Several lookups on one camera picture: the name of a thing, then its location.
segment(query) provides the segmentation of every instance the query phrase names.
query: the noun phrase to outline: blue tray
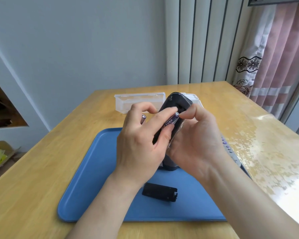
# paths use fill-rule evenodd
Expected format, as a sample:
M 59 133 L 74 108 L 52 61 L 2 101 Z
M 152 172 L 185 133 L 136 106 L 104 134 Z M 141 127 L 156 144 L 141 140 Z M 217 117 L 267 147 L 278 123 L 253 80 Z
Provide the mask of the blue tray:
M 116 138 L 122 128 L 99 132 L 58 205 L 61 220 L 78 221 L 116 165 Z M 182 169 L 157 170 L 150 183 L 178 189 L 176 202 L 142 195 L 141 188 L 124 221 L 225 221 L 199 182 Z

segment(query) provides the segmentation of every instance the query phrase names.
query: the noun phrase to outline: wooden table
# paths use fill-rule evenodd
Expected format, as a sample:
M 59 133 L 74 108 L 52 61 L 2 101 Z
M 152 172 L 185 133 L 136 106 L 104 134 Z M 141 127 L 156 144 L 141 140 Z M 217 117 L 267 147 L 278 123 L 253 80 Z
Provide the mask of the wooden table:
M 196 94 L 252 179 L 299 222 L 299 136 L 227 82 L 99 90 L 0 177 L 0 238 L 64 238 L 56 209 L 96 134 L 121 127 L 114 94 Z M 227 222 L 129 222 L 118 238 L 237 238 Z

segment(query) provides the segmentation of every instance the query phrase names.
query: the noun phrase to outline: right hand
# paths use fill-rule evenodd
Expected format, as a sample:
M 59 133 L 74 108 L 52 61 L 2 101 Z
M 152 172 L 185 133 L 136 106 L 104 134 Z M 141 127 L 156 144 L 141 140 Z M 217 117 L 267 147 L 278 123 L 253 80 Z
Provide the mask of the right hand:
M 206 181 L 213 164 L 227 157 L 216 118 L 197 104 L 192 104 L 179 117 L 186 120 L 167 155 L 198 181 Z

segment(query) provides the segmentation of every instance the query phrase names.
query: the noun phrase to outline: white wall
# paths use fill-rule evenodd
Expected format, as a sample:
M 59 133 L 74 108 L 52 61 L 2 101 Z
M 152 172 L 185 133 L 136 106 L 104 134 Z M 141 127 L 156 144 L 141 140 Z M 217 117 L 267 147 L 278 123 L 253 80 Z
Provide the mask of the white wall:
M 164 32 L 164 0 L 0 0 L 0 51 L 50 128 L 94 90 L 166 84 Z

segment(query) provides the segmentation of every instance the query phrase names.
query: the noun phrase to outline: pink curtain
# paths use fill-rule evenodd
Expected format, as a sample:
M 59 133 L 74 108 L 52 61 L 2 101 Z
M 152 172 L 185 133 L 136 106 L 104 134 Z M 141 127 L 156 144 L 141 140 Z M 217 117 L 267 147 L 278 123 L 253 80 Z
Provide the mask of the pink curtain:
M 298 70 L 299 3 L 279 4 L 250 99 L 278 118 Z

